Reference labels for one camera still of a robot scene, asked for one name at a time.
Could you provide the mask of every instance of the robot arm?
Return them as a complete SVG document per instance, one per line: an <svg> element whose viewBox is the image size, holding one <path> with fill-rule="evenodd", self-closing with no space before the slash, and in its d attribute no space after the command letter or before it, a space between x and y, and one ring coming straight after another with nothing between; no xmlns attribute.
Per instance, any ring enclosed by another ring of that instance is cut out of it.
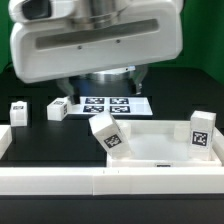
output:
<svg viewBox="0 0 224 224"><path fill-rule="evenodd" d="M173 59L183 0L11 0L11 51L26 83Z"/></svg>

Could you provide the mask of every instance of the green backdrop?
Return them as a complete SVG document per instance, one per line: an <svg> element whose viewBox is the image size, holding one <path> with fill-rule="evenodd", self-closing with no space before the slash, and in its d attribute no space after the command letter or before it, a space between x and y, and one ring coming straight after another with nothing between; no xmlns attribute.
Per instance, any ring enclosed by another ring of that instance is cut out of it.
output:
<svg viewBox="0 0 224 224"><path fill-rule="evenodd" d="M8 1L0 1L0 72L11 61ZM151 66L199 68L224 84L224 1L187 0L181 16L183 52L176 60Z"/></svg>

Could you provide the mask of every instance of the tilted cube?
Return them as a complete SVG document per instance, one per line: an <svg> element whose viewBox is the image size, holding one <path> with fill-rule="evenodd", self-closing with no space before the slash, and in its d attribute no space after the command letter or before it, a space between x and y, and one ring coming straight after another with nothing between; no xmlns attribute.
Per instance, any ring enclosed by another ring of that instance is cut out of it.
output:
<svg viewBox="0 0 224 224"><path fill-rule="evenodd" d="M18 101L11 104L10 121L12 127L27 126L28 111L27 103Z"/></svg>
<svg viewBox="0 0 224 224"><path fill-rule="evenodd" d="M191 116L189 157L210 160L216 114L195 111Z"/></svg>
<svg viewBox="0 0 224 224"><path fill-rule="evenodd" d="M66 98L57 98L47 106L47 119L51 121L62 121L68 114Z"/></svg>
<svg viewBox="0 0 224 224"><path fill-rule="evenodd" d="M93 135L113 158L130 157L128 140L108 110L89 119Z"/></svg>

